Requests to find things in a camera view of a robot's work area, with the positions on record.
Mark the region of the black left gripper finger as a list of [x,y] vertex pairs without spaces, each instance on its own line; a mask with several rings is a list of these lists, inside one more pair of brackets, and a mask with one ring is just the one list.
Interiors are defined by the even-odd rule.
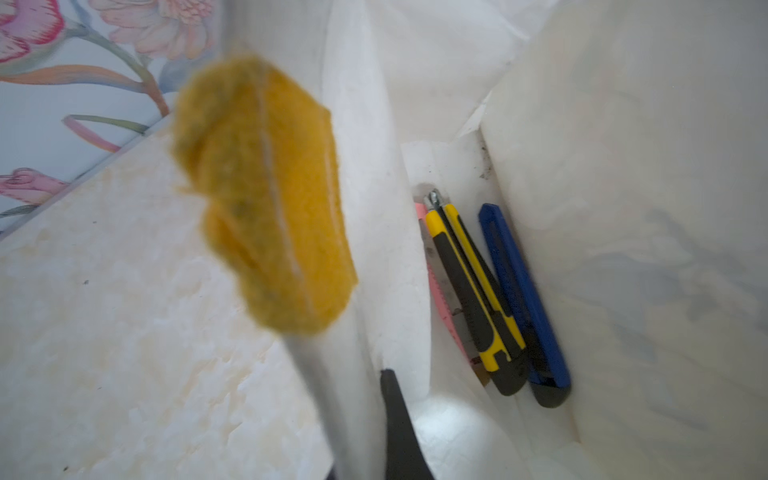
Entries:
[[387,416],[387,480],[434,480],[422,453],[396,373],[384,369],[380,388]]

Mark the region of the yellow black utility knife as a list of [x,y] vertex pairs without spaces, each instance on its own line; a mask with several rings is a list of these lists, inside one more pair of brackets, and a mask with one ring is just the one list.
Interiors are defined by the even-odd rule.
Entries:
[[438,190],[425,197],[427,230],[460,302],[483,367],[504,396],[528,380],[527,345],[499,282],[468,233],[456,207]]

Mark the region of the blue utility knife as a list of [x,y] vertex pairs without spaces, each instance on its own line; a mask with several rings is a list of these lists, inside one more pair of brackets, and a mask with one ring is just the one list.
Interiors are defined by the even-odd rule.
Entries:
[[571,376],[523,251],[498,205],[483,204],[478,219],[502,292],[527,344],[533,395],[542,407],[557,408],[570,396]]

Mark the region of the pink utility knife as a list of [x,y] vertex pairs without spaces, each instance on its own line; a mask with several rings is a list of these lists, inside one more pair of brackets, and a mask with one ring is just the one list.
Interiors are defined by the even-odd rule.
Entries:
[[429,289],[432,299],[435,302],[438,316],[469,365],[472,368],[476,368],[478,366],[478,357],[471,356],[467,352],[464,346],[464,342],[459,335],[459,332],[454,323],[454,310],[451,308],[451,305],[448,302],[448,298],[446,297],[447,293],[453,292],[453,288],[444,275],[445,271],[442,265],[442,261],[426,226],[426,206],[422,203],[415,202],[414,208],[416,210],[422,239],[424,241]]

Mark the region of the white canvas pouch yellow handles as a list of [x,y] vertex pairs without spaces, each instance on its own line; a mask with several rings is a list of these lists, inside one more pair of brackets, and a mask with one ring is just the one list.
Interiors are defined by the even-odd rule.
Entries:
[[[435,479],[767,475],[763,1],[223,1],[176,102],[205,236],[384,479],[395,371]],[[436,161],[482,256],[476,129],[572,380],[482,387],[430,300]]]

